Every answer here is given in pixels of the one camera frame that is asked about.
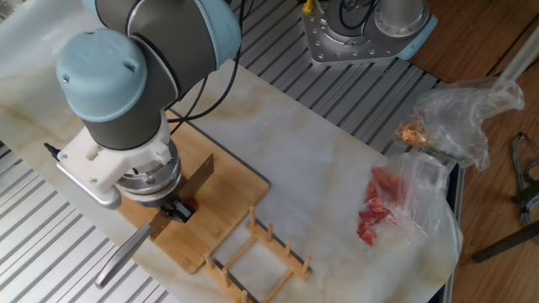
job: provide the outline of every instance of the black cable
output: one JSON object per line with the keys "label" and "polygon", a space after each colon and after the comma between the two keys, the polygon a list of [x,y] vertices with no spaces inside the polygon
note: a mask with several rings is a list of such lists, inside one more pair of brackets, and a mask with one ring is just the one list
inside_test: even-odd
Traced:
{"label": "black cable", "polygon": [[179,122],[174,128],[170,131],[170,135],[176,132],[178,128],[189,118],[191,113],[193,112],[193,109],[195,109],[196,104],[199,103],[200,96],[202,96],[202,93],[204,92],[205,84],[208,82],[208,76],[204,78],[204,81],[202,82],[202,86],[200,87],[199,94],[196,96],[195,101],[193,102],[193,105],[191,105],[191,108],[187,111],[187,114],[183,118],[179,118]]}
{"label": "black cable", "polygon": [[171,102],[169,105],[167,105],[165,108],[164,108],[164,111],[167,111],[169,109],[171,109],[174,105],[176,105],[176,103],[178,103],[179,101],[181,101],[185,95],[187,95],[187,93],[191,90],[191,88],[189,88],[187,90],[187,92],[185,93],[182,93],[179,97],[177,97],[173,102]]}
{"label": "black cable", "polygon": [[249,14],[251,13],[251,10],[253,9],[253,5],[254,5],[254,0],[251,0],[251,5],[249,6],[249,9],[245,13],[245,16],[243,17],[243,20],[245,20],[247,18],[247,16],[249,16]]}
{"label": "black cable", "polygon": [[[240,28],[241,33],[243,32],[243,16],[244,16],[244,14],[245,14],[245,0],[242,0],[242,2],[240,4],[240,12],[239,12],[239,28]],[[197,119],[200,119],[202,117],[207,116],[209,113],[211,113],[213,110],[215,110],[219,105],[221,105],[221,103],[225,100],[227,95],[230,93],[232,85],[234,84],[234,81],[236,80],[237,69],[239,67],[239,57],[241,55],[242,55],[242,46],[240,46],[239,49],[237,50],[236,59],[234,59],[234,61],[235,61],[234,69],[232,71],[232,76],[230,78],[230,82],[228,83],[227,89],[222,94],[222,96],[217,100],[217,102],[215,102],[209,109],[205,110],[204,112],[202,112],[200,114],[196,114],[196,115],[190,116],[190,117],[184,117],[183,119],[182,118],[180,118],[180,119],[170,119],[168,122],[173,123],[173,122],[181,122],[181,120],[185,120],[185,121],[197,120]]]}
{"label": "black cable", "polygon": [[346,29],[358,29],[360,28],[361,26],[363,26],[363,24],[365,24],[367,22],[367,20],[369,19],[369,17],[371,16],[372,12],[374,11],[374,7],[376,6],[376,0],[371,0],[370,1],[370,4],[369,4],[369,10],[367,10],[367,13],[365,14],[365,16],[363,17],[363,19],[356,25],[354,26],[349,26],[347,25],[347,23],[345,23],[344,19],[343,19],[343,9],[347,9],[347,5],[344,3],[345,0],[340,0],[340,7],[339,7],[339,20],[340,20],[340,23],[346,28]]}

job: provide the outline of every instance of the metal slat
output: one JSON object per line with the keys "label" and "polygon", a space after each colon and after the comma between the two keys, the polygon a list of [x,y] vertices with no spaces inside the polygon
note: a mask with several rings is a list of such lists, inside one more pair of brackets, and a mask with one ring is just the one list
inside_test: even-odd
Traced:
{"label": "metal slat", "polygon": [[43,230],[68,207],[69,203],[61,197],[52,199],[21,224],[19,228],[4,237],[0,242],[0,245],[2,245],[0,263],[3,263],[3,261],[15,254],[35,234]]}
{"label": "metal slat", "polygon": [[261,40],[250,49],[244,51],[242,57],[240,58],[240,64],[250,70],[250,67],[260,58],[263,58],[261,61],[263,64],[264,62],[269,62],[271,59],[268,60],[268,58],[275,58],[278,56],[278,54],[275,53],[283,50],[282,47],[276,48],[275,46],[277,44],[289,45],[293,40],[297,40],[297,38],[302,34],[302,24],[299,17],[296,17],[294,22],[290,24],[279,24],[264,37],[264,40]]}
{"label": "metal slat", "polygon": [[[105,259],[103,265],[96,268],[96,273],[98,273],[102,267],[109,261]],[[121,283],[127,279],[129,274],[131,274],[136,269],[136,264],[133,261],[127,262],[127,264],[120,270],[120,272],[105,286],[102,290],[99,290],[93,282],[95,278],[92,276],[90,280],[77,292],[70,300],[70,303],[74,302],[98,302],[101,299],[108,298],[112,292],[117,289]]]}
{"label": "metal slat", "polygon": [[44,198],[34,209],[32,209],[28,214],[24,215],[20,220],[18,220],[13,226],[9,227],[8,230],[6,230],[1,236],[0,241],[5,239],[6,237],[9,237],[14,231],[16,231],[21,225],[23,225],[34,213],[41,210],[51,199],[53,199],[56,196],[56,191],[52,194],[49,194],[46,198]]}
{"label": "metal slat", "polygon": [[57,256],[55,254],[57,252],[53,251],[54,247],[51,247],[47,253],[36,260],[39,266],[33,265],[26,274],[20,275],[20,279],[25,278],[31,283],[17,295],[13,302],[35,303],[44,298],[62,281],[63,277],[84,260],[84,255],[88,253],[88,250],[94,250],[104,240],[106,237],[97,231],[95,226],[91,226],[66,250],[62,250],[63,253],[60,256]]}
{"label": "metal slat", "polygon": [[0,173],[0,178],[5,180],[5,182],[0,183],[0,196],[29,171],[31,171],[30,167],[24,164],[22,160],[18,160],[14,165],[3,171],[3,173]]}
{"label": "metal slat", "polygon": [[383,154],[386,157],[393,157],[406,152],[407,148],[408,146],[405,144],[393,141],[387,150],[385,152],[383,151]]}
{"label": "metal slat", "polygon": [[[256,12],[256,10],[259,9],[266,2],[268,2],[268,0],[253,1],[253,9],[251,9],[251,12],[249,13],[249,15]],[[246,0],[245,1],[245,13],[248,12],[250,6],[251,6],[251,2],[249,0]],[[234,9],[232,10],[234,12],[234,15],[236,15],[236,18],[238,18],[238,19],[239,19],[239,9],[240,9],[240,2],[238,2],[237,6],[235,6]]]}
{"label": "metal slat", "polygon": [[230,2],[230,8],[232,9],[232,11],[236,11],[238,8],[239,8],[239,4],[241,3],[242,1],[241,0],[232,0]]}
{"label": "metal slat", "polygon": [[105,244],[54,295],[51,295],[50,299],[40,303],[65,303],[73,299],[77,294],[83,293],[86,290],[85,287],[92,287],[95,275],[109,261],[114,249],[115,246],[112,242]]}
{"label": "metal slat", "polygon": [[0,208],[9,202],[11,199],[15,199],[14,195],[20,193],[24,190],[29,184],[35,179],[39,178],[37,173],[31,173],[29,176],[26,176],[20,180],[15,186],[8,189],[6,192],[3,192],[3,195],[0,196]]}
{"label": "metal slat", "polygon": [[325,92],[331,89],[336,82],[344,76],[344,74],[352,66],[331,66],[326,72],[320,73],[320,78],[318,79],[316,85],[310,87],[308,91],[302,93],[298,96],[298,101],[311,108],[319,98],[323,98]]}
{"label": "metal slat", "polygon": [[33,260],[39,257],[48,247],[56,242],[68,229],[75,225],[82,215],[72,210],[62,217],[46,234],[40,233],[39,237],[33,237],[31,241],[24,244],[11,258],[0,264],[0,284],[10,279],[17,271],[29,266]]}
{"label": "metal slat", "polygon": [[0,220],[2,220],[0,241],[7,237],[9,231],[21,223],[29,213],[37,210],[36,207],[40,207],[45,200],[43,197],[54,193],[54,189],[44,180],[38,182],[36,179],[27,189],[28,191],[21,191],[14,197],[15,199],[11,199],[0,207]]}
{"label": "metal slat", "polygon": [[170,294],[167,294],[167,296],[161,301],[161,303],[178,303],[178,301]]}
{"label": "metal slat", "polygon": [[138,290],[147,282],[149,278],[150,276],[144,271],[144,269],[136,268],[135,271],[124,281],[124,283],[122,283],[104,302],[127,302],[133,295],[133,290]]}
{"label": "metal slat", "polygon": [[360,80],[360,84],[356,84],[340,103],[335,104],[333,108],[324,117],[335,125],[340,125],[343,118],[361,102],[370,92],[371,87],[376,85],[376,82],[382,79],[382,73],[386,70],[388,64],[376,63],[369,65],[366,69],[366,74]]}
{"label": "metal slat", "polygon": [[[296,62],[307,62],[305,60],[306,56],[308,56],[308,48],[305,46],[303,47],[302,40],[299,40],[297,43],[295,43],[286,53],[284,53],[279,60],[273,62],[269,68],[265,71],[263,71],[261,74],[259,74],[259,77],[265,80],[268,83],[275,83],[277,80],[279,80],[280,77],[285,75],[292,67],[296,65]],[[305,65],[305,67],[300,71],[300,77],[307,71],[309,67],[312,66],[312,63],[308,63]],[[294,70],[300,69],[299,66],[294,67]]]}
{"label": "metal slat", "polygon": [[351,134],[360,140],[365,137],[362,141],[366,142],[368,138],[375,133],[376,128],[389,115],[393,106],[406,96],[421,75],[422,72],[418,68],[413,66],[410,67],[404,74],[404,77],[400,79],[397,86],[389,93],[389,95],[387,95],[387,98],[382,100],[380,106],[371,113],[366,122],[362,125],[357,125],[354,130],[352,130]]}
{"label": "metal slat", "polygon": [[266,35],[274,29],[276,26],[282,26],[282,24],[292,24],[297,21],[297,13],[293,13],[298,7],[297,2],[286,1],[276,8],[271,15],[265,20],[265,22],[257,24],[247,34],[243,34],[242,40],[242,54],[248,51],[251,46],[266,38]]}
{"label": "metal slat", "polygon": [[399,79],[404,77],[403,73],[408,66],[409,64],[405,61],[394,62],[380,82],[371,87],[372,90],[363,97],[348,116],[344,117],[344,122],[339,127],[348,133],[352,133],[356,127],[361,127],[397,86]]}
{"label": "metal slat", "polygon": [[337,98],[346,90],[350,84],[356,79],[365,67],[361,65],[351,66],[350,69],[344,69],[332,83],[314,99],[309,109],[320,114],[320,109],[327,103],[334,103]]}
{"label": "metal slat", "polygon": [[16,165],[15,163],[20,161],[20,158],[17,155],[15,155],[14,152],[6,151],[3,153],[3,155],[5,156],[2,158],[2,161],[0,162],[0,176],[3,175],[4,172],[6,172],[8,169],[13,168],[13,166]]}
{"label": "metal slat", "polygon": [[151,295],[149,295],[144,303],[160,303],[168,296],[168,292],[161,285],[159,285]]}
{"label": "metal slat", "polygon": [[310,57],[307,66],[308,69],[304,73],[302,73],[301,77],[299,77],[286,88],[286,94],[288,94],[295,100],[299,100],[300,96],[307,93],[308,89],[316,85],[316,83],[323,76],[323,74],[325,74],[329,70],[329,67],[313,65],[310,62]]}
{"label": "metal slat", "polygon": [[288,91],[298,79],[302,78],[303,74],[308,71],[311,65],[311,57],[308,53],[304,53],[286,72],[282,72],[271,84],[281,92]]}
{"label": "metal slat", "polygon": [[[256,1],[254,3],[253,9],[251,10],[251,13],[247,16],[247,18],[243,21],[243,32],[242,35],[246,36],[248,35],[258,24],[261,22],[264,22],[273,11],[275,11],[280,5],[284,4],[285,2],[289,2],[288,0],[266,0],[266,1]],[[245,12],[248,11],[249,6],[246,5]]]}
{"label": "metal slat", "polygon": [[260,58],[249,63],[246,67],[255,75],[262,75],[268,69],[270,69],[277,61],[279,61],[285,54],[289,53],[289,50],[299,44],[299,51],[303,51],[306,47],[306,41],[303,39],[305,33],[303,33],[302,24],[296,24],[291,31],[286,33],[278,43],[272,45],[267,52],[262,54]]}
{"label": "metal slat", "polygon": [[26,183],[25,183],[25,179],[29,176],[29,175],[32,175],[34,174],[34,171],[33,170],[29,170],[25,173],[19,173],[19,172],[14,172],[13,173],[14,176],[13,178],[10,178],[10,181],[11,182],[6,182],[3,186],[3,189],[0,191],[0,198],[2,198],[4,195],[6,194],[9,194],[13,189],[20,189],[21,187],[19,187],[19,185],[21,184],[21,186],[25,186]]}
{"label": "metal slat", "polygon": [[55,241],[48,242],[43,250],[39,250],[24,262],[19,260],[15,263],[13,267],[0,276],[0,291],[5,297],[8,297],[6,301],[11,301],[15,296],[21,294],[21,291],[26,291],[38,274],[43,273],[49,265],[62,257],[63,253],[67,252],[73,244],[76,244],[90,229],[94,228],[81,215],[75,224],[68,226],[67,230]]}
{"label": "metal slat", "polygon": [[131,297],[129,297],[129,299],[127,299],[125,303],[133,303],[136,300],[136,298],[144,294],[144,291],[147,290],[148,286],[153,281],[154,281],[153,278],[148,276],[148,278],[144,281],[144,283],[142,283],[142,285],[139,286],[139,288],[133,293],[133,295],[131,295]]}
{"label": "metal slat", "polygon": [[[55,276],[56,277],[62,277],[62,279],[60,281],[57,281],[57,282],[55,281],[54,288],[51,288],[48,291],[48,293],[46,293],[46,295],[45,295],[45,293],[42,294],[40,302],[47,302],[55,294],[62,294],[62,295],[65,294],[65,293],[61,292],[62,288],[65,285],[70,285],[69,284],[70,280],[73,277],[77,276],[77,273],[79,273],[87,263],[91,264],[92,260],[96,256],[96,254],[98,254],[104,248],[106,249],[108,244],[110,246],[110,240],[108,238],[104,237],[104,240],[102,242],[100,242],[99,245],[96,248],[94,248],[82,261],[79,261],[75,266],[71,266],[71,267],[68,268],[68,269],[70,269],[68,274],[60,275],[60,274],[56,273]],[[84,253],[86,253],[88,251],[88,247],[87,247],[86,243],[84,243],[84,248],[85,248]]]}
{"label": "metal slat", "polygon": [[346,98],[349,93],[354,94],[355,89],[360,89],[356,84],[369,71],[371,64],[361,64],[356,66],[354,73],[339,87],[333,95],[328,96],[326,102],[317,104],[312,110],[316,111],[322,117],[326,117],[334,107]]}
{"label": "metal slat", "polygon": [[153,295],[158,287],[159,283],[156,280],[152,280],[131,303],[146,303],[148,297]]}

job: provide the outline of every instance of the cable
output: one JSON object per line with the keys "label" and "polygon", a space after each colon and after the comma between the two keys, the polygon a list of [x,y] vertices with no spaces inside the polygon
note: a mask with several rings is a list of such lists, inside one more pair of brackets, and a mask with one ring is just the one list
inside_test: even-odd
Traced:
{"label": "cable", "polygon": [[187,114],[183,118],[179,119],[179,122],[174,128],[170,131],[170,135],[173,135],[176,130],[189,118],[191,113],[193,112],[193,109],[195,109],[196,105],[199,103],[200,96],[202,96],[202,93],[204,92],[205,84],[208,82],[208,76],[204,78],[204,81],[202,82],[202,86],[200,86],[199,94],[196,96],[195,101],[193,102],[193,105],[191,105],[191,108],[187,111]]}
{"label": "cable", "polygon": [[176,105],[176,103],[178,103],[179,101],[183,100],[185,95],[187,95],[187,93],[191,90],[191,88],[189,88],[187,90],[187,92],[185,93],[182,93],[179,97],[177,97],[173,102],[171,102],[169,105],[167,105],[163,110],[164,111],[167,111],[169,109],[171,109],[174,105]]}
{"label": "cable", "polygon": [[365,22],[367,22],[367,20],[369,19],[369,17],[371,16],[372,12],[374,11],[374,7],[376,6],[376,0],[371,0],[370,3],[369,3],[369,10],[367,10],[367,13],[365,14],[365,16],[363,17],[363,19],[356,25],[354,26],[349,26],[347,25],[347,23],[345,23],[344,19],[343,19],[343,8],[346,9],[347,12],[351,11],[352,9],[355,8],[355,6],[357,6],[357,2],[355,3],[354,7],[353,8],[350,8],[347,4],[344,3],[345,0],[340,0],[340,8],[339,8],[339,20],[340,20],[340,23],[346,28],[346,29],[358,29],[360,28],[361,26],[363,26],[363,24],[365,24]]}
{"label": "cable", "polygon": [[49,143],[44,143],[43,144],[45,146],[45,148],[51,153],[52,157],[55,158],[57,161],[60,161],[58,159],[58,154],[60,153],[60,150],[57,149],[56,147],[52,146],[51,144]]}
{"label": "cable", "polygon": [[[245,13],[245,0],[242,0],[242,2],[240,4],[240,12],[239,12],[239,28],[240,28],[241,33],[243,32],[243,16],[244,16],[244,13]],[[196,115],[190,116],[190,117],[179,118],[179,119],[170,119],[170,120],[168,120],[168,122],[173,123],[173,122],[181,122],[181,120],[185,120],[185,121],[197,120],[197,119],[200,119],[200,118],[203,118],[203,117],[207,116],[214,109],[216,109],[219,105],[221,105],[221,103],[225,100],[227,95],[230,93],[232,85],[234,84],[234,81],[236,80],[237,69],[239,67],[239,57],[241,55],[242,55],[242,46],[240,46],[239,49],[237,50],[236,59],[234,59],[234,61],[235,61],[234,69],[232,71],[232,76],[230,78],[230,82],[228,83],[227,89],[222,94],[222,96],[217,100],[217,102],[215,102],[209,109],[205,110],[204,112],[202,112],[200,114],[196,114]]]}
{"label": "cable", "polygon": [[247,16],[249,16],[249,14],[251,13],[251,9],[253,9],[253,5],[254,5],[254,0],[251,0],[251,5],[249,6],[249,9],[245,13],[245,16],[243,17],[243,20],[245,20],[247,18]]}
{"label": "cable", "polygon": [[[515,166],[516,170],[516,176],[517,176],[517,184],[519,192],[521,193],[526,186],[526,177],[528,177],[528,180],[532,184],[532,186],[536,183],[536,180],[533,180],[530,177],[530,169],[537,165],[537,160],[535,160],[528,168],[527,168],[527,174],[525,175],[522,172],[522,168],[520,167],[519,162],[519,153],[520,153],[520,144],[522,141],[529,141],[535,148],[539,149],[539,145],[537,145],[532,139],[530,139],[528,136],[526,136],[523,133],[519,133],[519,135],[513,140],[513,165]],[[523,205],[521,205],[520,209],[520,221],[525,225],[529,226],[530,224],[534,223],[535,220],[531,217],[531,209],[539,205],[539,195],[529,199],[527,202],[525,202]]]}

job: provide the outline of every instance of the plastic wrap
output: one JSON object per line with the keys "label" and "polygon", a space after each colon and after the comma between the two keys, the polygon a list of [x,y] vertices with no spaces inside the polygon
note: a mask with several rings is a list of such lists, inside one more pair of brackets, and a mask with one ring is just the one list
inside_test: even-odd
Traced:
{"label": "plastic wrap", "polygon": [[424,153],[405,153],[372,169],[366,197],[367,211],[360,212],[358,235],[369,245],[376,239],[375,227],[386,221],[406,231],[410,241],[423,245],[437,237],[447,214],[449,172]]}
{"label": "plastic wrap", "polygon": [[399,140],[457,160],[463,167],[490,165],[483,120],[511,109],[523,109],[522,90],[497,78],[458,82],[424,93],[414,114],[397,130]]}

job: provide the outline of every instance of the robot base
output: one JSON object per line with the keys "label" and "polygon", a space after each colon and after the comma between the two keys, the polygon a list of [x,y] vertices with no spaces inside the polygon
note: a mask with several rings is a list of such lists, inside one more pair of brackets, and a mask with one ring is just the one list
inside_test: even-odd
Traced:
{"label": "robot base", "polygon": [[438,23],[436,17],[429,15],[428,6],[424,3],[424,12],[418,19],[421,29],[406,29],[417,30],[412,35],[390,36],[376,25],[376,21],[381,22],[377,17],[379,8],[376,8],[363,25],[363,35],[346,37],[331,30],[326,13],[330,9],[332,2],[327,2],[321,6],[315,5],[310,13],[302,13],[312,61],[323,66],[390,61],[396,57],[409,60]]}

